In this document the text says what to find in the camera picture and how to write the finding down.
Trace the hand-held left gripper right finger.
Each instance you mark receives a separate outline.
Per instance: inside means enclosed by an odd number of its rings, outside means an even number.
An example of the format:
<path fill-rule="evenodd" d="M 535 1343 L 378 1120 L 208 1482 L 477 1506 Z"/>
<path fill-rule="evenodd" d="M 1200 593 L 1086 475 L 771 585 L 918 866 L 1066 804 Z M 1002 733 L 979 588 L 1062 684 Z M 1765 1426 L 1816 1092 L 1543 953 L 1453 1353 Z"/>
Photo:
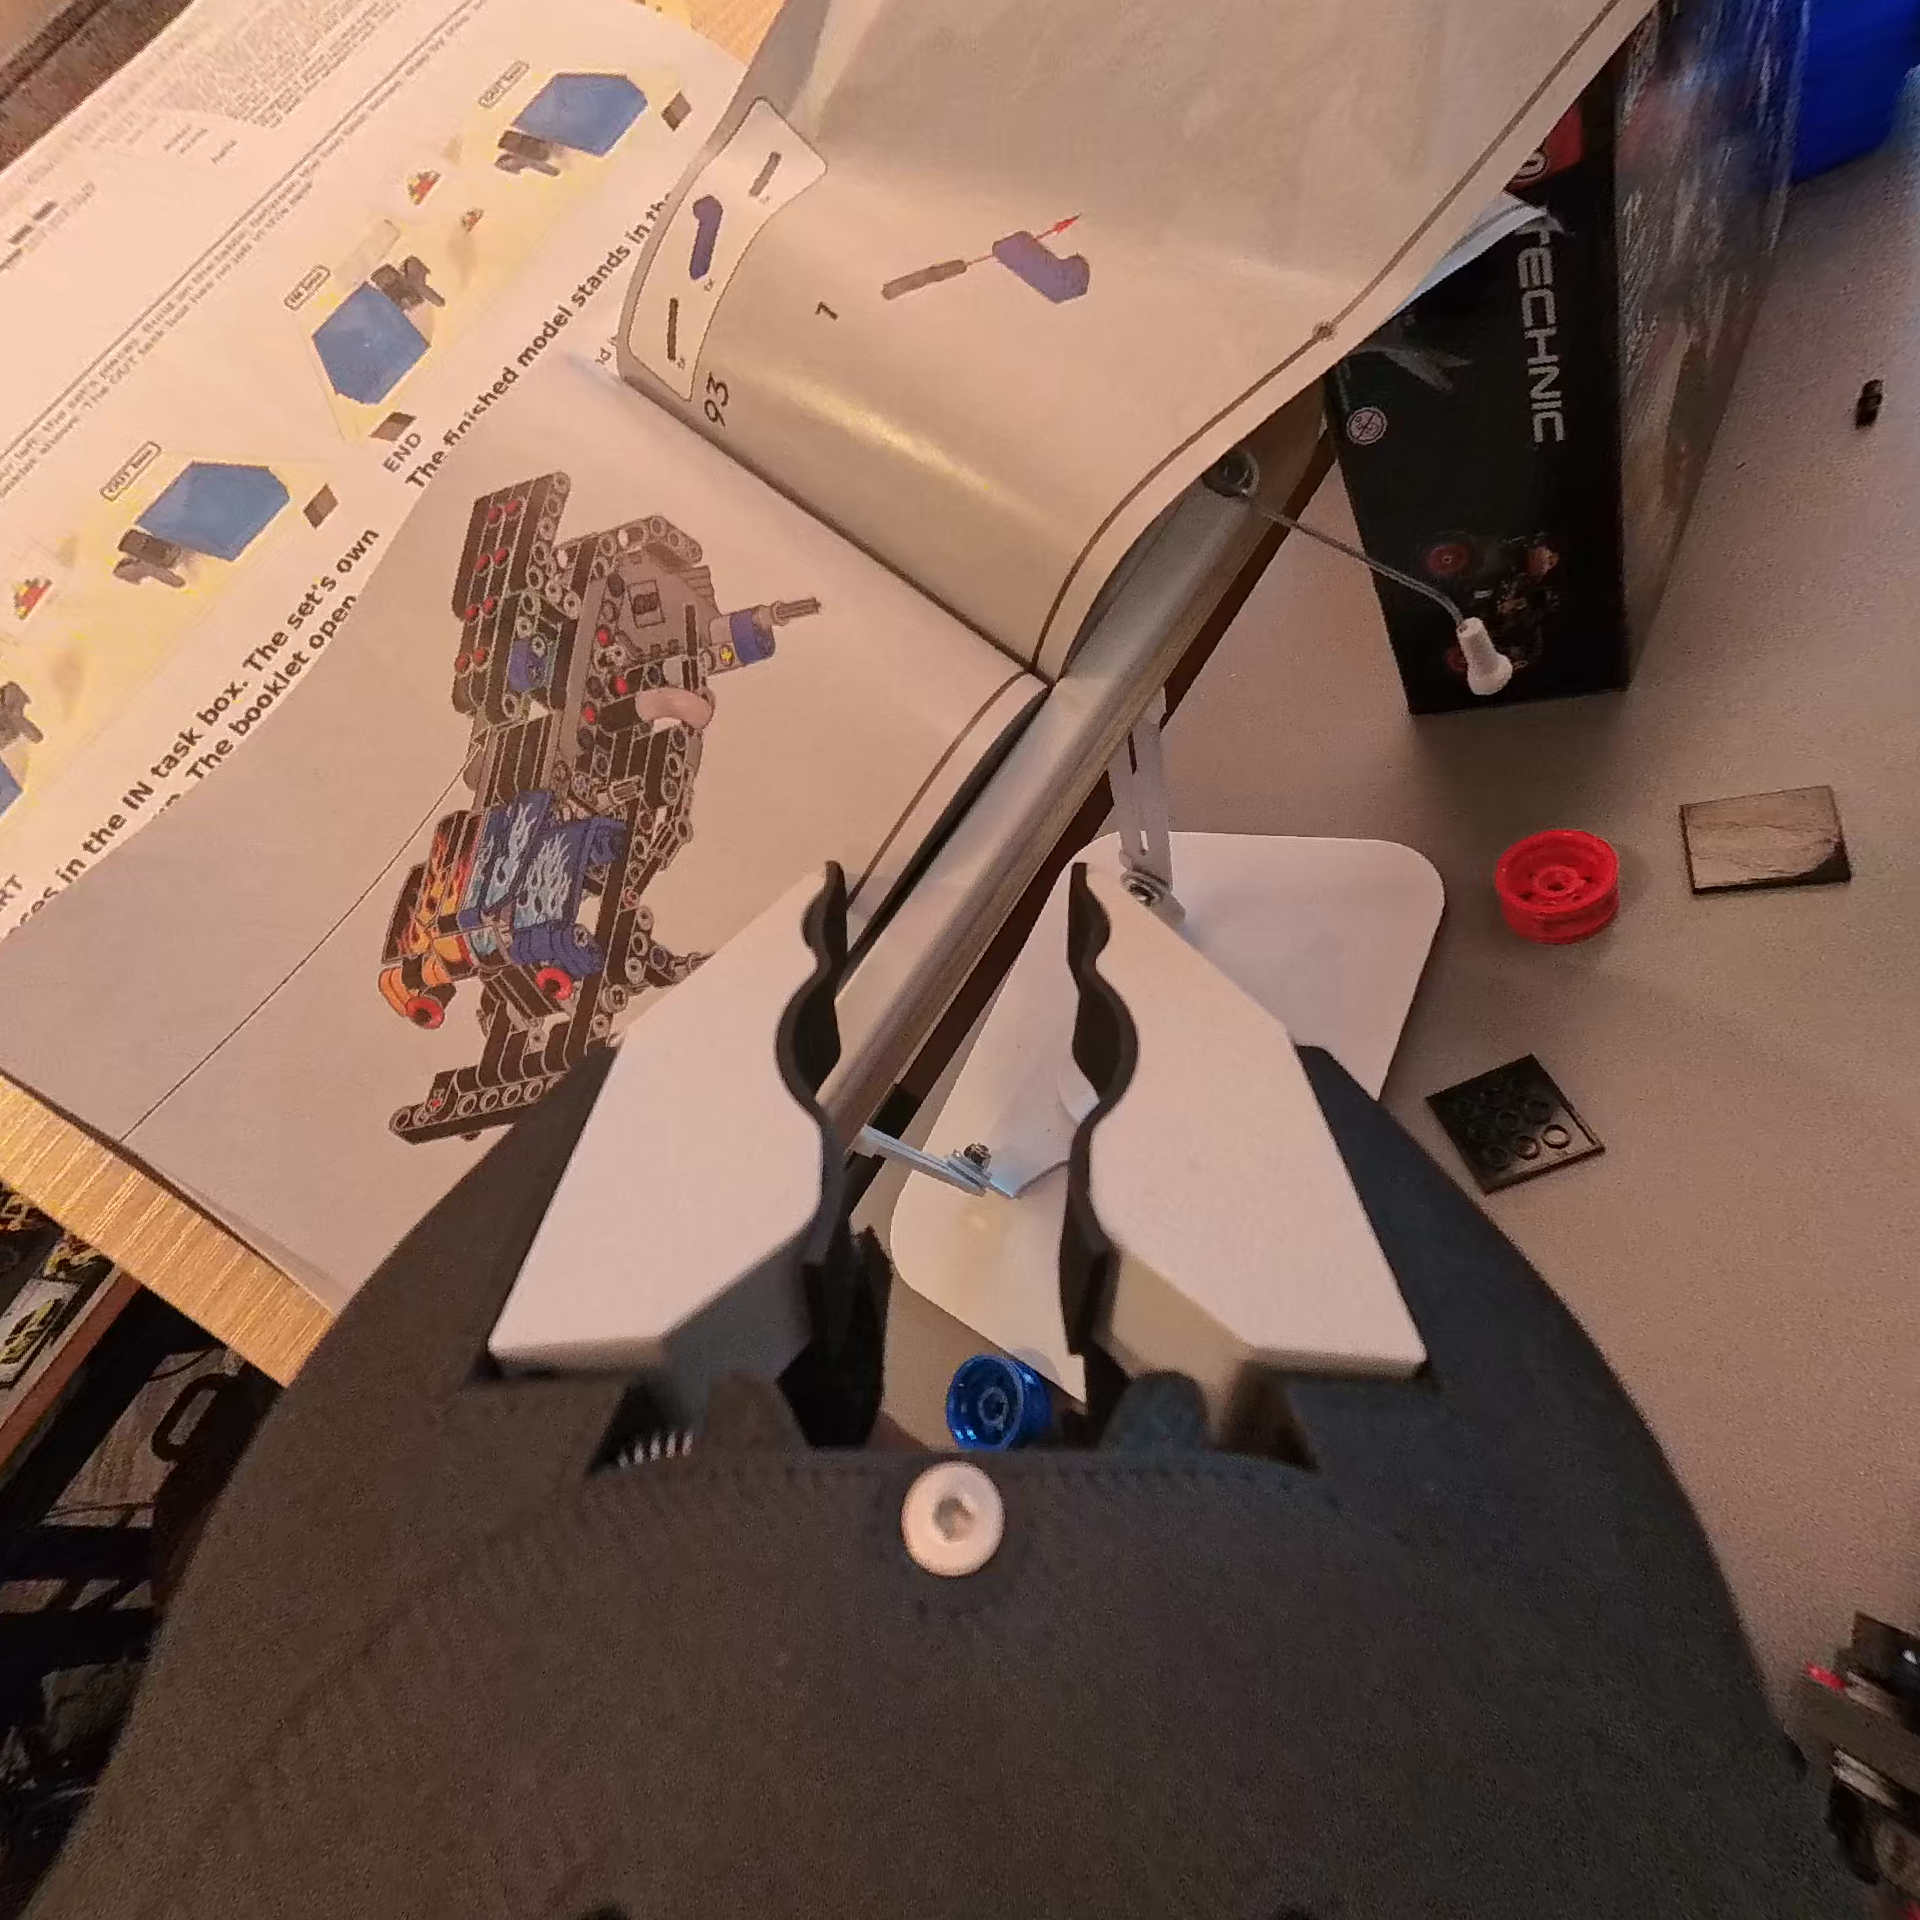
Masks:
<path fill-rule="evenodd" d="M 1214 1433 L 1282 1378 L 1405 1383 L 1426 1345 L 1285 1023 L 1074 864 L 1062 1346 L 1181 1377 Z"/>

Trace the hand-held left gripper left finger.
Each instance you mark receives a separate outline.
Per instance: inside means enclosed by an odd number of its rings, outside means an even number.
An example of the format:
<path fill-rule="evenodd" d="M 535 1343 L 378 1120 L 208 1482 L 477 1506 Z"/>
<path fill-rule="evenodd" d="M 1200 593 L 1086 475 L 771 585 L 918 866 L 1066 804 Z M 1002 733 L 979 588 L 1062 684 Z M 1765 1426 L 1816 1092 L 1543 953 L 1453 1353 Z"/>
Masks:
<path fill-rule="evenodd" d="M 683 1426 L 754 1377 L 814 1445 L 872 1439 L 888 1287 L 821 1099 L 846 968 L 826 861 L 635 1023 L 491 1329 L 502 1371 L 624 1377 Z"/>

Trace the instruction booklet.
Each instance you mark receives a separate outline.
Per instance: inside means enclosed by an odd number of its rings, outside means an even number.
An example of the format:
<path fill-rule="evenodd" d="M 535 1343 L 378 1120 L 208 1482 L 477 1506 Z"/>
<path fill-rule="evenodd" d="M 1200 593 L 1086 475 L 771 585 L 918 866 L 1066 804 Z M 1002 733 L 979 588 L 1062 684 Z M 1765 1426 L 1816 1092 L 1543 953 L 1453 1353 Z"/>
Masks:
<path fill-rule="evenodd" d="M 341 1301 L 1645 4 L 194 4 L 3 171 L 3 1080 Z"/>

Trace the grey desk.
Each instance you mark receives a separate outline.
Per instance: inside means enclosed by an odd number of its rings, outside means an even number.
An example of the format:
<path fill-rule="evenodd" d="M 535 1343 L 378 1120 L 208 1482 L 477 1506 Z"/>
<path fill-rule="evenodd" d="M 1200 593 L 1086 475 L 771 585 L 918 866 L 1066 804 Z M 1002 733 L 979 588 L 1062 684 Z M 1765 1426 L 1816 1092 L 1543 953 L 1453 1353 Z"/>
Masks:
<path fill-rule="evenodd" d="M 1627 690 L 1413 719 L 1360 571 L 1286 539 L 1165 729 L 1176 828 L 1437 869 L 1383 1104 L 1614 1365 L 1776 1701 L 1855 1615 L 1914 1625 L 1914 209 L 1909 81 L 1880 151 L 1791 192 Z M 1805 785 L 1848 883 L 1688 891 L 1682 804 Z M 1617 852 L 1581 945 L 1501 919 L 1545 831 Z M 1426 1097 L 1528 1052 L 1603 1153 L 1480 1193 Z"/>

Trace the black studded square plate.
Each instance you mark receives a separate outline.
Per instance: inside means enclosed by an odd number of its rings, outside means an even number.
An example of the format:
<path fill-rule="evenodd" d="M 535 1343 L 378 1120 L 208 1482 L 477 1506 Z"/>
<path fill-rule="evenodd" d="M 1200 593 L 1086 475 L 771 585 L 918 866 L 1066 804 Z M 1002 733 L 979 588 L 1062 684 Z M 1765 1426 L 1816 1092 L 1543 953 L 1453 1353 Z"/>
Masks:
<path fill-rule="evenodd" d="M 1535 1055 L 1429 1092 L 1426 1109 L 1480 1193 L 1595 1159 L 1599 1137 Z"/>

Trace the white book stand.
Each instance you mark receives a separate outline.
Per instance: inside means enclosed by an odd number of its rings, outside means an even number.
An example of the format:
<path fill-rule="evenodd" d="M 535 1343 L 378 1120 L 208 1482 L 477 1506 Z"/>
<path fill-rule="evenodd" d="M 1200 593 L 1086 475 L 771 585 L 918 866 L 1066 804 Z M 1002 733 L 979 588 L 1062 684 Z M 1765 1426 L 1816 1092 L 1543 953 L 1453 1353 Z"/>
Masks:
<path fill-rule="evenodd" d="M 504 1135 L 822 864 L 832 1092 L 937 1020 L 1045 852 L 1099 681 L 1047 681 L 665 409 L 545 369 L 456 452 L 227 772 L 3 939 L 3 1080 L 333 1311 Z M 1369 1092 L 1441 917 L 1371 840 L 1103 837 L 1126 891 Z M 1066 880 L 906 1178 L 905 1279 L 1081 1396 L 1051 1279 Z"/>

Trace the blue wheel rim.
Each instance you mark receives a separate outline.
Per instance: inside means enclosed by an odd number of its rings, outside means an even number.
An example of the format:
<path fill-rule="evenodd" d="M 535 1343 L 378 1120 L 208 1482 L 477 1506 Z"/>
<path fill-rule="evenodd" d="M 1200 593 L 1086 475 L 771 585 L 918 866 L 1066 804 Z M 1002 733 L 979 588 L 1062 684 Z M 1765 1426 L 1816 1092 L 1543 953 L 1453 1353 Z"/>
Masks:
<path fill-rule="evenodd" d="M 949 1380 L 944 1418 L 962 1452 L 1021 1452 L 1053 1432 L 1048 1380 L 1029 1362 L 1002 1353 L 962 1361 Z"/>

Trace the red wheel rim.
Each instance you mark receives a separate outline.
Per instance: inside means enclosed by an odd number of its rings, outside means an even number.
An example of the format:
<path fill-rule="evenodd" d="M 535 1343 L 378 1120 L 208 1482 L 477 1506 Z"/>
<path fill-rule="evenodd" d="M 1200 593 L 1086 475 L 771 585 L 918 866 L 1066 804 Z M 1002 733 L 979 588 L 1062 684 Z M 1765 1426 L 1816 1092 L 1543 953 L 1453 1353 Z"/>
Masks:
<path fill-rule="evenodd" d="M 1533 832 L 1495 864 L 1501 919 L 1530 945 L 1581 945 L 1617 915 L 1617 852 L 1581 831 Z"/>

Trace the black smooth square tile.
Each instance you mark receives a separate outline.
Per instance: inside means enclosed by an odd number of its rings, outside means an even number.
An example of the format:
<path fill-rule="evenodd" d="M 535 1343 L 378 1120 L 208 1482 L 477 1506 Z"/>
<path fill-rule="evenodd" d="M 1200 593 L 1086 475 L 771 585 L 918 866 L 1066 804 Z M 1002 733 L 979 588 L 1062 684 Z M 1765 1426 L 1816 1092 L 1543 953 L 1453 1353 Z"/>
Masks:
<path fill-rule="evenodd" d="M 1848 883 L 1854 864 L 1827 785 L 1694 801 L 1677 810 L 1694 897 Z"/>

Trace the dark toy set box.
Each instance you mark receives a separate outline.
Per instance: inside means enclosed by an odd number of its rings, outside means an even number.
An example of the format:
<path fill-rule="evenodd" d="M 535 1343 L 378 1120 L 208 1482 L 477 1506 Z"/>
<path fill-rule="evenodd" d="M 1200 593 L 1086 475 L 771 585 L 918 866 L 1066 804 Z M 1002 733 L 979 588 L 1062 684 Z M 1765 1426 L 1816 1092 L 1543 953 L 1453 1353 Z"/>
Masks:
<path fill-rule="evenodd" d="M 1410 714 L 1625 688 L 1784 219 L 1808 7 L 1653 4 L 1505 187 L 1530 219 L 1323 379 Z"/>

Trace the large printed instruction sheet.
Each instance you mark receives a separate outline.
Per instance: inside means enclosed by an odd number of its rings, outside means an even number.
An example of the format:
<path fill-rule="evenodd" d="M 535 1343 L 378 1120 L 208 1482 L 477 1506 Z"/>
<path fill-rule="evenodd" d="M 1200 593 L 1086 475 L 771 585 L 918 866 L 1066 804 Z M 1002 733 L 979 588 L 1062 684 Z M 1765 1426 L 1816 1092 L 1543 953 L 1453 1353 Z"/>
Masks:
<path fill-rule="evenodd" d="M 610 365 L 779 4 L 70 4 L 3 61 L 2 917 L 283 704 L 469 435 Z"/>

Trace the blue storage bin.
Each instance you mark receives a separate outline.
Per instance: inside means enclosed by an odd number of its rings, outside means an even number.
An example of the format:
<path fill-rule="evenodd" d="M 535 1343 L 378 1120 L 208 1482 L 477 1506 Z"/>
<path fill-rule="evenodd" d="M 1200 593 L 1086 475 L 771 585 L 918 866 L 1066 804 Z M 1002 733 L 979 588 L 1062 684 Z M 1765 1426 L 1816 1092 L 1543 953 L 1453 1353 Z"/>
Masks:
<path fill-rule="evenodd" d="M 1808 2 L 1791 184 L 1874 153 L 1914 61 L 1914 2 Z"/>

